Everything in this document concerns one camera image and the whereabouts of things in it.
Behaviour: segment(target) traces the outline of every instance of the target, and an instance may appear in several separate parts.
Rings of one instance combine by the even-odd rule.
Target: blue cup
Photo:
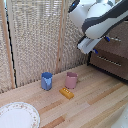
[[[47,91],[52,88],[52,74],[50,72],[42,73],[42,75],[41,75],[41,87]]]

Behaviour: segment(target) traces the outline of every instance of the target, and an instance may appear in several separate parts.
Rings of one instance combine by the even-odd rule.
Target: white plate
[[[30,104],[14,102],[0,108],[0,128],[39,128],[38,111]]]

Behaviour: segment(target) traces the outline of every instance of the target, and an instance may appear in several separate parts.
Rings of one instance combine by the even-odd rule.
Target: wooden tabletop
[[[68,71],[78,74],[74,98],[59,90],[65,87]],[[52,89],[45,91],[37,81],[0,94],[0,107],[25,102],[39,112],[40,128],[111,128],[128,103],[128,86],[97,69],[82,65],[53,76]]]

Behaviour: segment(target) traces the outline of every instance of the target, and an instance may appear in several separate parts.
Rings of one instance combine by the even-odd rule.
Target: bamboo blind
[[[61,4],[61,0],[8,0],[18,86],[39,80],[43,72],[55,74]]]
[[[69,0],[67,10],[73,2],[74,0]],[[72,23],[68,13],[66,18],[61,71],[84,64],[87,57],[77,49],[78,41],[83,37],[83,34]]]
[[[4,3],[0,0],[0,93],[15,88]]]

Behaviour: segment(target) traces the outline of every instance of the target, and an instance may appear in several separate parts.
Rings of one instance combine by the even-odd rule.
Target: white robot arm
[[[69,8],[69,17],[86,36],[78,48],[89,53],[108,32],[128,19],[128,0],[75,0]]]

